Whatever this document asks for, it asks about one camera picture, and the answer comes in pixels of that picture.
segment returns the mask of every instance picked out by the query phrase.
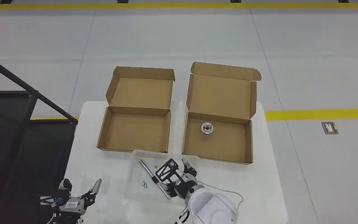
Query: white floor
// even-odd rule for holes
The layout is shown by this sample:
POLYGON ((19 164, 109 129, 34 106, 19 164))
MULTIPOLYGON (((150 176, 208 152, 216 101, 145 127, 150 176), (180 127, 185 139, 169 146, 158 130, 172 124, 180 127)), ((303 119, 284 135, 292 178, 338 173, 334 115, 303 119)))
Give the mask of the white floor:
MULTIPOLYGON (((186 100, 194 61, 257 68, 265 110, 358 108, 351 10, 13 11, 0 63, 72 115, 105 100, 115 66, 174 68, 186 100)), ((0 90, 14 90, 0 77, 0 90)), ((59 116, 38 104, 33 117, 59 116)), ((290 224, 356 223, 356 120, 269 122, 290 224)))

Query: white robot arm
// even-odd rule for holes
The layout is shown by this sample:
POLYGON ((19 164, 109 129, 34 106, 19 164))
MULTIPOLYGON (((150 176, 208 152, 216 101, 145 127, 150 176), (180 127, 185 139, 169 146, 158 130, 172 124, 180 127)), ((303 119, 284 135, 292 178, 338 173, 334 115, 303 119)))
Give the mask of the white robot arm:
POLYGON ((202 185, 192 187, 188 193, 187 207, 194 224, 236 223, 238 208, 224 195, 215 194, 202 185))
POLYGON ((169 182, 167 184, 160 183, 161 188, 165 189, 171 197, 178 196, 185 200, 186 208, 180 214, 176 224, 187 221, 189 214, 194 224, 236 223, 238 207, 243 202, 242 196, 232 192, 242 198, 242 201, 235 206, 226 196, 213 193, 204 187, 205 184, 196 179, 196 170, 187 161, 182 161, 184 172, 181 175, 178 174, 178 164, 173 159, 168 160, 156 172, 160 181, 169 182), (173 176, 177 177, 176 181, 172 180, 173 176))

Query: metal rod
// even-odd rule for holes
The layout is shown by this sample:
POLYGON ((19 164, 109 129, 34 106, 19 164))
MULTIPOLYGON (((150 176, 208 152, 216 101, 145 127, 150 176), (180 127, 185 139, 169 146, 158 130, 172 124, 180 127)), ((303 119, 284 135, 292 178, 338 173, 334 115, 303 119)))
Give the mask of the metal rod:
POLYGON ((4 66, 0 65, 0 73, 6 76, 9 80, 13 81, 14 83, 18 84, 22 88, 24 88, 26 91, 28 91, 30 94, 37 96, 39 100, 46 103, 50 107, 52 107, 54 110, 59 112, 60 114, 64 115, 66 118, 68 118, 70 121, 74 122, 75 124, 78 123, 78 120, 74 117, 72 117, 70 114, 68 114, 66 111, 64 111, 62 108, 60 108, 58 105, 56 105, 54 102, 46 98, 44 95, 42 95, 39 91, 32 88, 29 84, 24 82, 22 79, 17 77, 15 74, 7 70, 4 66))
POLYGON ((157 179, 156 176, 154 176, 152 174, 152 172, 150 171, 150 169, 146 166, 146 164, 143 162, 143 160, 139 160, 139 163, 141 164, 141 166, 146 170, 146 172, 149 174, 149 176, 152 178, 153 182, 160 188, 160 190, 166 195, 166 197, 170 200, 172 199, 170 197, 170 195, 168 194, 168 192, 160 185, 159 180, 157 179))

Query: yellow tape stripe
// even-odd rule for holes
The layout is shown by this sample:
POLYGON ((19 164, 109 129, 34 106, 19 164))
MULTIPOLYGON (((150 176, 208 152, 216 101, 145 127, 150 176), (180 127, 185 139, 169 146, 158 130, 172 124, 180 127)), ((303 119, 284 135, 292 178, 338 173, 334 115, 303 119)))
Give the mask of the yellow tape stripe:
MULTIPOLYGON (((266 111, 267 121, 276 120, 328 120, 358 119, 358 109, 271 110, 266 111)), ((65 117, 32 118, 32 120, 66 119, 65 117)))
POLYGON ((358 3, 66 3, 0 4, 0 10, 120 10, 141 8, 358 8, 358 3))

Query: open cardboard box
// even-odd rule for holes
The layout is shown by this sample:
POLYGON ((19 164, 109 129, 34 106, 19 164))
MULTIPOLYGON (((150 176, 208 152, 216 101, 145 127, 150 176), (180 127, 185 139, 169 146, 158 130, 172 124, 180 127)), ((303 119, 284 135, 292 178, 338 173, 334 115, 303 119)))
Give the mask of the open cardboard box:
POLYGON ((253 163, 252 122, 256 112, 257 82, 253 68, 194 62, 187 95, 183 154, 215 160, 253 163), (201 125, 213 133, 205 136, 201 125))
POLYGON ((116 67, 97 147, 167 152, 174 70, 116 67))

